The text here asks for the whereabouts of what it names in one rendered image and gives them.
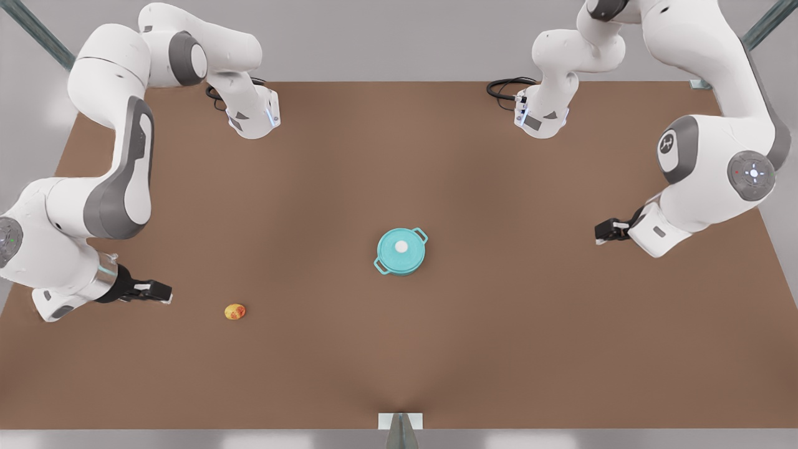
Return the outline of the silver frame post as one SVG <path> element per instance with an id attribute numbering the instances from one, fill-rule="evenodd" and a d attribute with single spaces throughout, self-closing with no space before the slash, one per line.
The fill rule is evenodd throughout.
<path id="1" fill-rule="evenodd" d="M 75 55 L 39 20 L 22 0 L 0 0 L 0 8 L 66 71 L 71 71 L 76 60 Z"/>
<path id="2" fill-rule="evenodd" d="M 379 413 L 377 429 L 388 431 L 385 449 L 419 449 L 415 432 L 423 429 L 423 414 Z"/>
<path id="3" fill-rule="evenodd" d="M 769 37 L 778 26 L 798 11 L 798 0 L 718 0 L 721 10 L 738 15 L 738 22 L 750 26 L 741 40 L 746 49 L 753 51 Z"/>

